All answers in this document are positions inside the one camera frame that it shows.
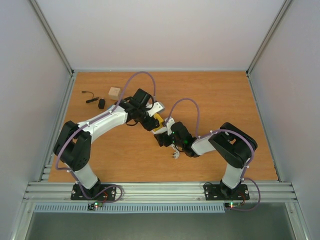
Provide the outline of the white power strip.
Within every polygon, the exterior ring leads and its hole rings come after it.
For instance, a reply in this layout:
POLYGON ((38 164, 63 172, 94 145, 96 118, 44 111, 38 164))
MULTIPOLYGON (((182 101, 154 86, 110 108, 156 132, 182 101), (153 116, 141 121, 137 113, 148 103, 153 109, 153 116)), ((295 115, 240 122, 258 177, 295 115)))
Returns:
POLYGON ((170 135, 168 135, 167 127, 156 128, 156 129, 153 129, 151 132, 160 147, 171 147, 174 150, 172 157, 174 159, 178 159, 180 157, 180 151, 178 150, 176 145, 173 143, 173 140, 170 137, 170 135))

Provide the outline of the yellow cube plug adapter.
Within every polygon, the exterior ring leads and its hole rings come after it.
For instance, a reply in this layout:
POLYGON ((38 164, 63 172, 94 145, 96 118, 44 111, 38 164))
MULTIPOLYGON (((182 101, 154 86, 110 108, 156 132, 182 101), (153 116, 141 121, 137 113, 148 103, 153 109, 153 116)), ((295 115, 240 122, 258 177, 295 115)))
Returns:
POLYGON ((156 125, 156 128, 154 128, 152 131, 156 132, 158 130, 160 130, 161 128, 164 127, 163 123, 164 123, 164 119, 158 114, 154 114, 153 117, 158 121, 158 124, 156 125))

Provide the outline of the beige cube plug adapter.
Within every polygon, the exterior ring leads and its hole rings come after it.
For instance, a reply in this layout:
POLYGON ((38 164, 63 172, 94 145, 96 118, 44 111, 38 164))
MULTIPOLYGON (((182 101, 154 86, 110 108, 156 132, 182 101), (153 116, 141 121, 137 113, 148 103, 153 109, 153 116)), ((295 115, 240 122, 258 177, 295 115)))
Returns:
POLYGON ((119 87, 111 87, 108 92, 108 97, 111 100, 118 101, 120 99, 122 90, 119 87))

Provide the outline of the black power adapter with cable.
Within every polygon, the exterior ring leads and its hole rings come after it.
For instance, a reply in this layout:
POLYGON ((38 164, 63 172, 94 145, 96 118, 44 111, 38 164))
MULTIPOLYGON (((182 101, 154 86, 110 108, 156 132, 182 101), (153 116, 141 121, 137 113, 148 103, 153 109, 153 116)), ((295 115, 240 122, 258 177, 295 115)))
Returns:
POLYGON ((91 94, 91 98, 90 99, 87 99, 85 101, 86 104, 90 104, 90 103, 93 103, 93 102, 97 102, 97 106, 100 110, 103 110, 106 106, 106 100, 104 98, 100 98, 98 96, 95 96, 95 94, 91 91, 84 91, 82 90, 81 93, 83 94, 91 94))

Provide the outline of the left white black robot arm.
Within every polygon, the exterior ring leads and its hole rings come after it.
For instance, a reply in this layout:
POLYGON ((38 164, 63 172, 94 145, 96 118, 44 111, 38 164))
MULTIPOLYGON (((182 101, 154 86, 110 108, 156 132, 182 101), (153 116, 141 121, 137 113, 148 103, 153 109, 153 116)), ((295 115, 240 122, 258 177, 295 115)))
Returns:
POLYGON ((91 119, 78 123, 66 122, 53 153, 58 161, 66 165, 65 170, 73 174, 85 197, 96 199, 101 194, 102 185, 89 164, 92 143, 108 131, 127 125, 130 121, 141 124, 150 132, 160 126, 155 115, 164 109, 161 102, 140 88, 133 96, 118 100, 110 109, 91 119))

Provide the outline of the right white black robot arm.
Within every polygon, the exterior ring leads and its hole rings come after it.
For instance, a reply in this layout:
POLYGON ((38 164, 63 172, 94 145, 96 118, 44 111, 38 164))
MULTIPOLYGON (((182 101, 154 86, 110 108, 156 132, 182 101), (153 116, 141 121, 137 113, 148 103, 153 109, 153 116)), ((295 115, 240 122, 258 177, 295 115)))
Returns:
POLYGON ((244 181, 244 175, 254 158, 257 142, 229 122, 207 135, 192 136, 182 122, 175 122, 153 133, 159 146, 173 147, 174 158, 184 153, 190 158, 197 158, 216 151, 227 162, 224 176, 219 183, 219 194, 223 199, 234 197, 244 181))

